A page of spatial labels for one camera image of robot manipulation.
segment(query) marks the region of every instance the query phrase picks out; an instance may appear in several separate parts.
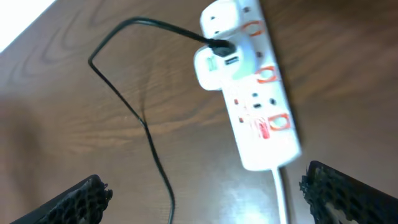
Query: wooden table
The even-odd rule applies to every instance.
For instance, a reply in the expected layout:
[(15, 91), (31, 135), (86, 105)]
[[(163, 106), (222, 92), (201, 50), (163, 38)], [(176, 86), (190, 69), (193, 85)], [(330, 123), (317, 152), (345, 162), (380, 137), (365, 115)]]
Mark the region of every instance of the wooden table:
[[(87, 58), (121, 20), (200, 32), (211, 1), (58, 0), (2, 54), (1, 218), (11, 222), (90, 174), (114, 198), (103, 223), (166, 223), (169, 198), (144, 132)], [(262, 1), (303, 155), (284, 170), (292, 223), (312, 223), (299, 191), (311, 160), (398, 197), (398, 3)], [(174, 188), (174, 223), (278, 223), (270, 172), (242, 168), (223, 97), (205, 91), (201, 45), (134, 26), (96, 64), (143, 111)]]

